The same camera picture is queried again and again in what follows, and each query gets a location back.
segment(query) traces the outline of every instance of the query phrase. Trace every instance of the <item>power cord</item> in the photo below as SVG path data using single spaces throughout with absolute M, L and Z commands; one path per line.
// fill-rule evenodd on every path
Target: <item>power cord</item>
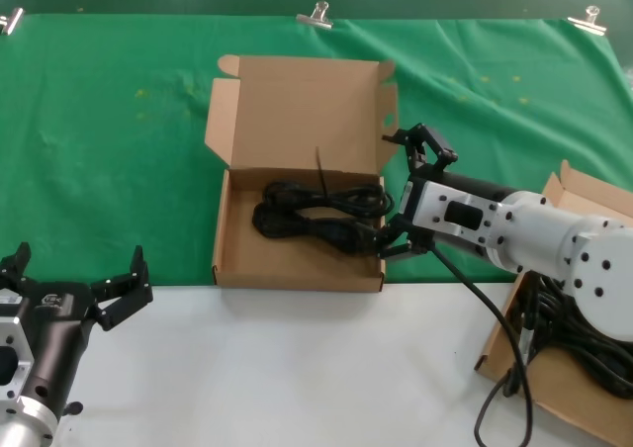
M 394 208 L 394 199 L 378 184 L 328 193 L 327 187 L 321 183 L 322 189 L 314 190 L 297 182 L 272 182 L 264 189 L 263 200 L 266 205 L 280 211 L 327 207 L 363 219 L 383 217 Z
M 593 328 L 583 317 L 561 283 L 541 276 L 538 280 L 538 317 L 530 361 L 545 347 L 570 353 L 603 389 L 626 400 L 633 399 L 633 344 L 617 341 Z M 529 301 L 519 302 L 523 313 Z
M 546 347 L 558 347 L 570 353 L 603 389 L 618 398 L 632 400 L 633 344 L 598 332 L 585 320 L 574 298 L 563 292 L 563 284 L 549 277 L 535 276 L 536 281 L 526 281 L 527 290 L 517 296 L 517 312 L 523 324 L 521 334 L 526 328 L 533 329 L 527 364 Z M 515 362 L 488 394 L 475 425 L 476 436 L 498 391 L 503 388 L 506 397 L 516 394 L 521 371 L 524 371 L 524 363 Z
M 512 348 L 512 353 L 514 354 L 514 367 L 518 374 L 518 378 L 520 380 L 520 385 L 523 388 L 523 394 L 525 395 L 525 435 L 523 436 L 523 441 L 519 444 L 519 447 L 526 447 L 527 444 L 530 443 L 530 439 L 532 438 L 532 424 L 533 424 L 533 412 L 532 412 L 532 394 L 530 393 L 529 383 L 527 381 L 527 371 L 525 364 L 523 363 L 521 351 L 519 349 L 518 343 L 515 338 L 514 330 L 512 325 L 505 319 L 501 311 L 493 304 L 493 302 L 486 297 L 486 295 L 475 285 L 473 284 L 463 273 L 460 271 L 455 264 L 449 261 L 442 252 L 440 252 L 435 244 L 432 244 L 429 250 L 435 254 L 435 257 L 440 260 L 446 268 L 453 273 L 453 275 L 464 284 L 475 296 L 484 303 L 484 305 L 493 313 L 493 315 L 497 318 L 498 322 L 501 324 L 501 328 L 507 335 L 507 339 L 510 343 L 510 347 Z M 477 441 L 477 445 L 480 447 L 486 447 L 486 444 L 482 440 L 480 435 L 480 428 L 482 422 L 484 420 L 484 416 L 486 415 L 486 410 L 490 405 L 493 397 L 498 392 L 498 390 L 507 382 L 509 379 L 510 373 L 508 372 L 493 388 L 491 393 L 486 398 L 484 405 L 482 405 L 482 409 L 477 417 L 477 421 L 475 423 L 475 440 Z
M 377 230 L 367 220 L 386 215 L 394 200 L 381 185 L 361 185 L 328 193 L 297 182 L 275 181 L 263 192 L 263 202 L 255 207 L 253 225 L 269 238 L 299 235 L 318 237 L 346 254 L 376 254 Z M 353 218 L 316 218 L 300 215 L 307 208 L 334 208 Z

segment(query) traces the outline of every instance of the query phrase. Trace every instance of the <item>white table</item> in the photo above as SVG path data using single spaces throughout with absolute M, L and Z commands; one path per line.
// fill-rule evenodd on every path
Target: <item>white table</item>
M 483 284 L 500 306 L 508 284 Z M 475 446 L 492 383 L 473 371 L 494 324 L 458 284 L 382 294 L 156 288 L 95 327 L 64 447 Z M 517 445 L 523 400 L 493 403 L 489 446 Z M 603 446 L 536 409 L 534 446 Z

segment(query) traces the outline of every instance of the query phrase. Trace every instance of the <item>binder clip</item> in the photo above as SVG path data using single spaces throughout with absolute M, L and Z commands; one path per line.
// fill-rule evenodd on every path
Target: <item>binder clip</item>
M 325 12 L 327 11 L 328 7 L 329 7 L 329 4 L 325 2 L 324 0 L 316 2 L 315 10 L 313 11 L 313 14 L 310 15 L 309 17 L 307 15 L 299 14 L 297 16 L 297 21 L 302 22 L 304 24 L 313 25 L 315 27 L 321 27 L 322 29 L 329 30 L 332 28 L 333 23 L 330 20 L 328 20 L 327 17 L 325 16 Z
M 16 29 L 16 26 L 22 17 L 24 17 L 24 9 L 22 7 L 13 9 L 13 12 L 9 17 L 3 17 L 0 15 L 0 28 L 2 29 L 0 35 L 13 34 L 13 31 Z
M 600 13 L 600 8 L 595 5 L 589 5 L 586 8 L 586 11 L 587 17 L 584 20 L 575 19 L 573 17 L 568 17 L 567 20 L 572 22 L 575 27 L 578 27 L 581 30 L 602 37 L 606 33 L 606 27 L 601 27 L 600 25 L 595 24 L 595 19 L 597 19 L 597 16 Z

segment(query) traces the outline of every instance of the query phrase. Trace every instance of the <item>green backdrop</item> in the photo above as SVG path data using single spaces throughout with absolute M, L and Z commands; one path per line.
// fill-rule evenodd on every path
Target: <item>green backdrop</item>
M 224 165 L 204 145 L 225 53 L 393 59 L 403 127 L 438 128 L 452 170 L 528 190 L 572 165 L 633 189 L 633 100 L 607 39 L 564 21 L 29 16 L 0 38 L 0 254 L 94 280 L 142 244 L 154 284 L 207 284 Z M 400 196 L 403 156 L 385 170 Z M 479 281 L 507 278 L 449 251 Z M 451 280 L 431 256 L 388 280 Z

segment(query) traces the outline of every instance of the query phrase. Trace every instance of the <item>cardboard box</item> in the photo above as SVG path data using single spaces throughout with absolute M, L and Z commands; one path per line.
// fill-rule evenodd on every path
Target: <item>cardboard box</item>
M 543 194 L 558 208 L 617 218 L 633 226 L 633 194 L 574 170 L 567 161 L 561 166 L 561 178 L 552 174 Z M 508 313 L 522 280 L 517 278 L 503 313 Z M 507 337 L 497 324 L 476 370 L 497 381 L 513 361 Z M 606 442 L 633 446 L 633 401 L 604 391 L 571 355 L 546 348 L 530 363 L 527 374 L 538 405 Z
M 279 179 L 328 190 L 379 183 L 397 146 L 391 62 L 225 55 L 214 80 L 205 143 L 228 164 L 213 273 L 222 287 L 379 292 L 385 263 L 347 256 L 314 237 L 267 239 L 252 225 L 264 187 Z M 340 216 L 313 209 L 311 217 Z

